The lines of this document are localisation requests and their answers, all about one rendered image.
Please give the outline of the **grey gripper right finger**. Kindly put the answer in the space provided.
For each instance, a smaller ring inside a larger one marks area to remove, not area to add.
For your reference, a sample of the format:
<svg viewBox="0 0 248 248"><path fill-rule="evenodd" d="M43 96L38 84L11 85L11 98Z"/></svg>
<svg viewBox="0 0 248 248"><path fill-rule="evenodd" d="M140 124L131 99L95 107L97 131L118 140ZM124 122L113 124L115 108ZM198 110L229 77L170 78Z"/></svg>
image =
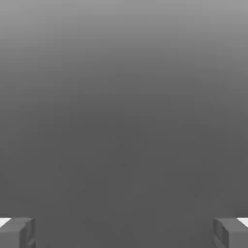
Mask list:
<svg viewBox="0 0 248 248"><path fill-rule="evenodd" d="M213 219L214 248L248 248L248 217Z"/></svg>

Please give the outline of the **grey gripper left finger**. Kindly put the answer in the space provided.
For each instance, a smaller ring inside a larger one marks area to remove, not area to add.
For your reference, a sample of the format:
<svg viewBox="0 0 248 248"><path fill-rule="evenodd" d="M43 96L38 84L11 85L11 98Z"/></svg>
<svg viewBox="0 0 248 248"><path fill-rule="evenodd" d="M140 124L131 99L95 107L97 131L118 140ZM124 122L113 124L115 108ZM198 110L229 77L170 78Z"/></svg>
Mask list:
<svg viewBox="0 0 248 248"><path fill-rule="evenodd" d="M0 248L36 248L35 219L0 217Z"/></svg>

